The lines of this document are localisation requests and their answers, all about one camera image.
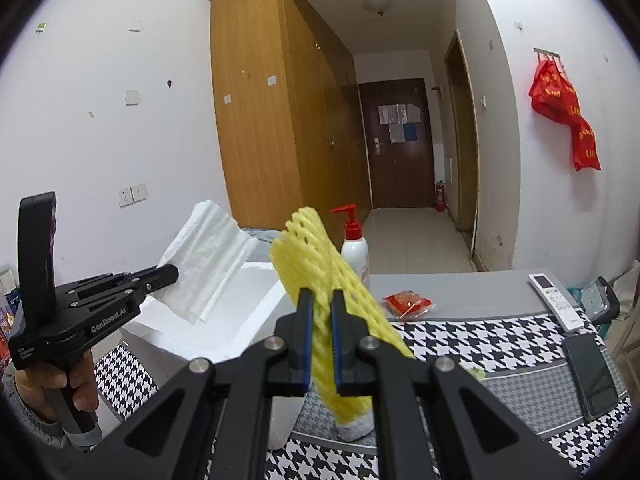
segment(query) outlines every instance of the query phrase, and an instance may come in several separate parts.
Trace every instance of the ceiling lamp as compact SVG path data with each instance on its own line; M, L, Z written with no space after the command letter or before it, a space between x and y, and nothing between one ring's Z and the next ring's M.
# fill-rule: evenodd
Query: ceiling lamp
M391 7L391 0L364 0L362 6L371 12L377 12L380 16Z

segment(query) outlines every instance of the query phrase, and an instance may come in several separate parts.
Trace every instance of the paper towel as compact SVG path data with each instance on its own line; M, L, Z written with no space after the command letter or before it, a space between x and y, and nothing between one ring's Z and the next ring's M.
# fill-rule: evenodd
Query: paper towel
M174 264L180 277L153 297L191 324L206 322L227 283L257 244L220 206L211 200L197 203L158 263Z

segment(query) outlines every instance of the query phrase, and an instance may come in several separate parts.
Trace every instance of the human hand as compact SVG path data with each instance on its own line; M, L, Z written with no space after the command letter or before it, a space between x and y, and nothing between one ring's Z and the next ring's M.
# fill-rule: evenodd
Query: human hand
M44 394L44 388L58 389L66 386L65 373L48 363L38 363L15 373L15 386L18 395L29 408L41 418L49 421L58 420L53 406ZM75 389L74 406L78 410L94 412L98 409L98 389L95 383L94 359L88 350L82 360L68 375L69 385Z

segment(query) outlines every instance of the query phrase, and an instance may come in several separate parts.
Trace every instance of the wooden cabinet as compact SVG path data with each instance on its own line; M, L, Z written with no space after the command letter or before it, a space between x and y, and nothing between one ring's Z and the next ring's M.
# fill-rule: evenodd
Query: wooden cabinet
M356 203L364 221L371 206L347 48L306 0L212 0L211 66L238 223L282 229L295 209L310 205L341 243L344 218L329 210Z

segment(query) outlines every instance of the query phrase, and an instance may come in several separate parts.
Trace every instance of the gray sleeve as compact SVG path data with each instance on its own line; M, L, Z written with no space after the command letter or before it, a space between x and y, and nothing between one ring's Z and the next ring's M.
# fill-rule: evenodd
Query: gray sleeve
M4 371L4 376L2 376L2 390L4 397L9 402L12 410L14 410L15 416L20 420L26 431L33 435L37 441L56 449L68 446L68 438L59 422L42 420L22 402L15 386L15 367L13 362L9 362L9 366Z

